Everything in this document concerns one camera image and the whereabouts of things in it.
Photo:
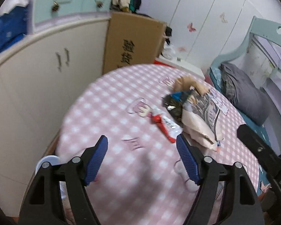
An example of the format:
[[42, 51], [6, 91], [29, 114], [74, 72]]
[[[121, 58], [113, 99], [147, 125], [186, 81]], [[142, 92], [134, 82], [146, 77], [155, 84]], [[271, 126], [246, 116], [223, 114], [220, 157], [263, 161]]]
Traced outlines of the beige grey printed bag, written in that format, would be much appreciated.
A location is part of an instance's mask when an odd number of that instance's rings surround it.
[[220, 112], [208, 94], [200, 95], [197, 90], [190, 90], [182, 106], [184, 131], [200, 146], [217, 152], [224, 139], [217, 123]]

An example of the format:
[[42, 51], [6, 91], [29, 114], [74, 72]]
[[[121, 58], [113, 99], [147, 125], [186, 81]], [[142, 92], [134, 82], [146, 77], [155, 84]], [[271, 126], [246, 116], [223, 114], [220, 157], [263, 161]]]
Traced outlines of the red white candy wrapper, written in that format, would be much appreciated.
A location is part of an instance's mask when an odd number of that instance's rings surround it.
[[166, 113], [158, 108], [153, 108], [151, 120], [171, 143], [175, 143], [177, 136], [183, 131], [177, 123], [168, 118]]

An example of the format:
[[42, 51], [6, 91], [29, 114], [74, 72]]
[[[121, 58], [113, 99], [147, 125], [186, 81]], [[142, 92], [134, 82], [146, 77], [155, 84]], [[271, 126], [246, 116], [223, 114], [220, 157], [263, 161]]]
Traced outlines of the dark printed snack wrapper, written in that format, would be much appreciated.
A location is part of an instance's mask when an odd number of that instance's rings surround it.
[[168, 94], [162, 98], [162, 106], [167, 109], [174, 121], [179, 125], [182, 124], [183, 104], [189, 97], [190, 92], [190, 90], [179, 91]]

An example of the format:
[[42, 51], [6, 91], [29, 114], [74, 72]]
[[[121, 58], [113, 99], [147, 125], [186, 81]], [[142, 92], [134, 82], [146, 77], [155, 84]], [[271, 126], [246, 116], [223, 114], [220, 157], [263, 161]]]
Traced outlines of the tan paper bag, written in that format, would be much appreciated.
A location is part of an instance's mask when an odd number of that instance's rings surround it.
[[195, 80], [192, 76], [177, 78], [173, 84], [173, 92], [188, 91], [191, 87], [194, 87], [200, 95], [205, 95], [210, 92], [207, 86]]

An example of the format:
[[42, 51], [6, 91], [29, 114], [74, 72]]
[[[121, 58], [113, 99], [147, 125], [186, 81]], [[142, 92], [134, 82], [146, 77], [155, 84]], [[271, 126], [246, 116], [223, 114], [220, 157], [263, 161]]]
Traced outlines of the grey pillow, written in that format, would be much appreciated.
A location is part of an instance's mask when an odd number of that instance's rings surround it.
[[220, 70], [225, 97], [256, 125], [263, 125], [271, 111], [268, 97], [236, 65], [224, 62]]

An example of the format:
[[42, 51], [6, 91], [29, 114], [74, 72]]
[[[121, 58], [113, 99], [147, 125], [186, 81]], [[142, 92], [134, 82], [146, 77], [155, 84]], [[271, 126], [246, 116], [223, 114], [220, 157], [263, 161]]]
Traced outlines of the pink checkered bed sheet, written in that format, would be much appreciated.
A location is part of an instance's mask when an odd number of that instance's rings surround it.
[[99, 137], [108, 151], [86, 187], [101, 224], [182, 224], [195, 199], [176, 145], [151, 121], [175, 79], [173, 67], [139, 64], [91, 83], [64, 118], [57, 155], [71, 160]]

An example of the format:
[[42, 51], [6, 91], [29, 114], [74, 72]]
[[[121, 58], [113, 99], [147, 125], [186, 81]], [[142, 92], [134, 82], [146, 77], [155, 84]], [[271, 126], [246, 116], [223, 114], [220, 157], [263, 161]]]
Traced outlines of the long white cabinet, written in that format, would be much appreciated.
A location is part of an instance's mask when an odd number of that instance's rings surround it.
[[0, 208], [17, 217], [64, 115], [102, 74], [109, 17], [28, 37], [0, 55]]

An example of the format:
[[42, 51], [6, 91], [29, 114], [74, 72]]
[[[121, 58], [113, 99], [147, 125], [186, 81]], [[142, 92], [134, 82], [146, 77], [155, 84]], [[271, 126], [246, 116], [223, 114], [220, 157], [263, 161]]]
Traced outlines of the mint green headboard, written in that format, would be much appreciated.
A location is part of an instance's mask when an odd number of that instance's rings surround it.
[[247, 52], [252, 41], [270, 58], [272, 64], [281, 69], [281, 24], [256, 16], [253, 17], [240, 46], [231, 52], [218, 55], [211, 66], [218, 68], [223, 62], [238, 59]]

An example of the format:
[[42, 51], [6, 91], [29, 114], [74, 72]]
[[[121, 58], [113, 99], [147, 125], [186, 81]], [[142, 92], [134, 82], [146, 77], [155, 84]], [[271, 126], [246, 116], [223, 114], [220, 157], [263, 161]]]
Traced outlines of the brown cardboard box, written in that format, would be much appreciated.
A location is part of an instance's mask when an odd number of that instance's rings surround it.
[[159, 55], [166, 23], [150, 17], [113, 12], [105, 43], [103, 73], [152, 64]]

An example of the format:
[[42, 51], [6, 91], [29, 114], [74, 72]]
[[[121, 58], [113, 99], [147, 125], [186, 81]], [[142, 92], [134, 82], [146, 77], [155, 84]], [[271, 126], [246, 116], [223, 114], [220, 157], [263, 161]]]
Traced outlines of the mint green drawer chest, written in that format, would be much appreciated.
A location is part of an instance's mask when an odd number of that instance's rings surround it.
[[111, 0], [32, 0], [35, 24], [78, 13], [108, 12]]

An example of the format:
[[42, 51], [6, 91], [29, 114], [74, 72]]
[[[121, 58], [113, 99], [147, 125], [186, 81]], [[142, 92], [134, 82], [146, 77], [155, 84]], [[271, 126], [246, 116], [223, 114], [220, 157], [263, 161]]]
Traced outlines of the pink butterfly wall sticker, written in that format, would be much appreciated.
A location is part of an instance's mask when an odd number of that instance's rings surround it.
[[189, 23], [188, 26], [187, 26], [187, 29], [190, 33], [192, 32], [196, 32], [196, 28], [193, 27], [193, 23]]

